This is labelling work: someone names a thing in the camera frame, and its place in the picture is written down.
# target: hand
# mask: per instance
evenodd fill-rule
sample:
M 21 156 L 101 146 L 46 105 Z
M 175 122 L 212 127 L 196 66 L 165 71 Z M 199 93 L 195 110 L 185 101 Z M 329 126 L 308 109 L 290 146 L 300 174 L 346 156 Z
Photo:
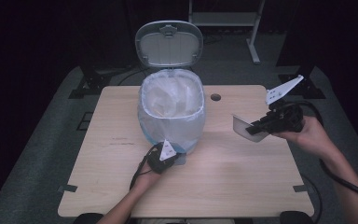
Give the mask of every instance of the hand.
M 301 148 L 322 160 L 327 160 L 334 156 L 333 154 L 339 152 L 316 118 L 304 116 L 303 124 L 304 127 L 300 133 L 282 132 L 273 135 L 298 144 Z
M 142 167 L 140 174 L 143 175 L 138 175 L 133 188 L 141 190 L 142 192 L 146 192 L 161 178 L 161 175 L 151 170 L 147 162 L 145 162 L 145 165 Z

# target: dark background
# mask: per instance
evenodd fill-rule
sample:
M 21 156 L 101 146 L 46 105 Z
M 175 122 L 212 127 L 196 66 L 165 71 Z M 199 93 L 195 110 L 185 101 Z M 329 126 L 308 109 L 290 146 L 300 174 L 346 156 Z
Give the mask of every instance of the dark background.
M 195 1 L 254 11 L 258 1 Z M 0 188 L 51 98 L 80 64 L 138 63 L 133 37 L 154 20 L 187 20 L 184 0 L 0 1 Z M 267 1 L 261 33 L 287 32 L 277 65 L 319 66 L 358 133 L 358 1 Z

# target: forearm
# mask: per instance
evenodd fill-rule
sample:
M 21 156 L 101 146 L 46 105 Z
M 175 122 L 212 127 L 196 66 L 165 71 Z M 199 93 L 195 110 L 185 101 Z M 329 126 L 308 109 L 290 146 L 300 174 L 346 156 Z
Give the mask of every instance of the forearm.
M 342 153 L 335 153 L 334 157 L 324 159 L 324 163 L 331 173 L 358 187 L 358 175 Z M 341 201 L 347 222 L 358 223 L 358 193 L 342 186 L 336 181 L 334 181 L 334 186 L 337 196 Z
M 138 203 L 144 193 L 145 191 L 142 189 L 131 189 L 130 192 L 98 222 L 98 224 L 125 223 L 132 208 Z

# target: clear plastic liner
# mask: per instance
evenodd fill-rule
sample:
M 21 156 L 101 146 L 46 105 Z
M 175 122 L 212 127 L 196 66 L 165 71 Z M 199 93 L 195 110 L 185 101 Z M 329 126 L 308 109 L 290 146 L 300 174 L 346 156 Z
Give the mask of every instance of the clear plastic liner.
M 167 140 L 175 151 L 191 152 L 205 124 L 200 78 L 184 69 L 165 69 L 150 75 L 139 90 L 138 119 L 151 144 Z

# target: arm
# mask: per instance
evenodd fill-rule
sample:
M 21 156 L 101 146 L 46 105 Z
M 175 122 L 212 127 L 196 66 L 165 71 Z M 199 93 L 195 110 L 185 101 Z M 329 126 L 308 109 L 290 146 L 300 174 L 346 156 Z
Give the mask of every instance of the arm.
M 319 157 L 334 175 L 358 187 L 358 175 L 330 140 L 319 121 L 304 117 L 304 122 L 301 133 L 284 132 L 274 135 L 298 144 L 305 151 Z M 336 182 L 334 186 L 348 223 L 358 223 L 358 194 Z
M 150 167 L 146 162 L 144 167 L 142 167 L 141 173 L 148 171 L 150 171 Z M 98 224 L 124 223 L 130 215 L 132 208 L 138 203 L 147 190 L 159 180 L 160 177 L 161 175 L 154 172 L 139 175 L 130 192 L 128 192 L 127 195 L 124 196 L 124 198 L 100 221 L 98 221 Z

